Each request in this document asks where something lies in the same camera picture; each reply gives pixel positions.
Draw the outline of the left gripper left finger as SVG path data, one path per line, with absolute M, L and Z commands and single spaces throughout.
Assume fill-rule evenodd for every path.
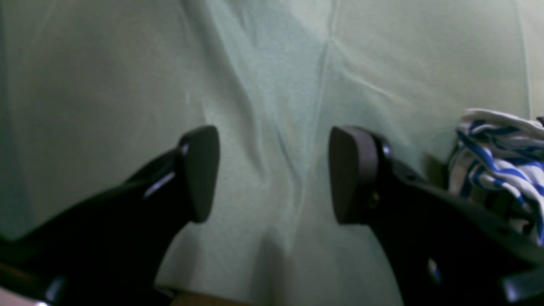
M 126 181 L 1 243 L 2 306 L 169 306 L 155 284 L 175 236 L 212 211 L 220 136 L 205 125 Z

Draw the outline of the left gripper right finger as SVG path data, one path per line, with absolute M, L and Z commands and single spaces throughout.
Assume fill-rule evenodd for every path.
M 406 306 L 542 306 L 543 248 L 427 183 L 379 134 L 333 127 L 329 179 L 337 222 L 371 228 Z

